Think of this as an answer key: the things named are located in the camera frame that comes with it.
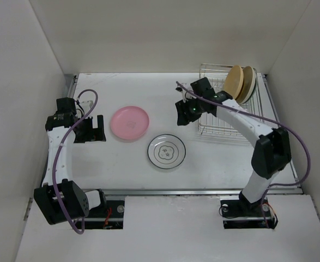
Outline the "cream plate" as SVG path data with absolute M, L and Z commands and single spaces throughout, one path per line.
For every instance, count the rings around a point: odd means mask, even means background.
M 251 66 L 243 68 L 244 83 L 236 101 L 238 104 L 244 104 L 252 97 L 256 87 L 256 72 Z

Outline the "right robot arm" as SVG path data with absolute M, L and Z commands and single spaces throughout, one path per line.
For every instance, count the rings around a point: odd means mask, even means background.
M 203 113 L 212 114 L 236 129 L 253 146 L 253 172 L 238 201 L 239 211 L 250 215 L 262 203 L 277 174 L 291 161 L 288 131 L 262 123 L 260 116 L 244 110 L 227 92 L 215 92 L 207 80 L 200 79 L 194 85 L 193 90 L 177 85 L 176 90 L 183 97 L 175 104 L 177 125 L 186 126 Z

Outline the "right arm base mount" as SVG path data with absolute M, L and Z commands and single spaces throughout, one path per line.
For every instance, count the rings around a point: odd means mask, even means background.
M 279 222 L 267 199 L 249 207 L 237 198 L 221 198 L 219 215 L 224 229 L 275 229 Z

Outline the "white green-rimmed plate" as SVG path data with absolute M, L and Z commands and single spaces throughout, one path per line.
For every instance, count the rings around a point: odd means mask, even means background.
M 176 169 L 185 160 L 186 146 L 175 135 L 161 134 L 148 144 L 147 156 L 149 161 L 161 170 Z

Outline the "wire dish rack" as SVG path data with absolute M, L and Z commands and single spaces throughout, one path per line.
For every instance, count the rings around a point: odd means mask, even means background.
M 200 79 L 206 79 L 217 95 L 224 94 L 223 85 L 232 65 L 202 64 L 200 68 Z M 253 133 L 258 129 L 269 130 L 259 119 L 263 117 L 261 99 L 258 93 L 258 79 L 256 72 L 255 91 L 244 104 L 238 104 L 236 99 L 228 99 L 224 102 L 227 109 L 222 105 L 216 107 L 216 113 L 204 112 L 198 120 L 198 130 L 201 134 L 213 134 L 215 137 L 242 141 L 252 141 L 258 139 Z

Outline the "yellow plate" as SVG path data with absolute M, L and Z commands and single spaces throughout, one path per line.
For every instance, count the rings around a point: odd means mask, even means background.
M 239 65 L 235 65 L 228 72 L 225 82 L 223 85 L 223 90 L 227 92 L 229 95 L 233 97 L 233 99 L 237 99 L 244 83 L 244 73 L 243 69 Z

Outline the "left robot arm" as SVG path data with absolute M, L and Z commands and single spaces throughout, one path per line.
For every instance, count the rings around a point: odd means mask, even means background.
M 97 116 L 96 128 L 91 117 L 79 116 L 77 101 L 57 99 L 57 110 L 47 118 L 45 129 L 49 139 L 46 174 L 34 200 L 50 225 L 87 217 L 99 217 L 107 211 L 101 189 L 85 193 L 73 180 L 72 150 L 74 144 L 105 142 L 104 118 Z

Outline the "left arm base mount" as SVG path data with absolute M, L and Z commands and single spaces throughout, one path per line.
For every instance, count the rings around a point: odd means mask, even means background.
M 86 230 L 119 230 L 123 229 L 125 199 L 107 200 L 107 207 L 95 207 L 84 219 Z

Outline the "pink plate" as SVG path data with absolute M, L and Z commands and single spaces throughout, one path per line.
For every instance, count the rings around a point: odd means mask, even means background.
M 110 120 L 112 133 L 123 140 L 137 140 L 149 127 L 148 114 L 138 106 L 125 106 L 117 110 Z

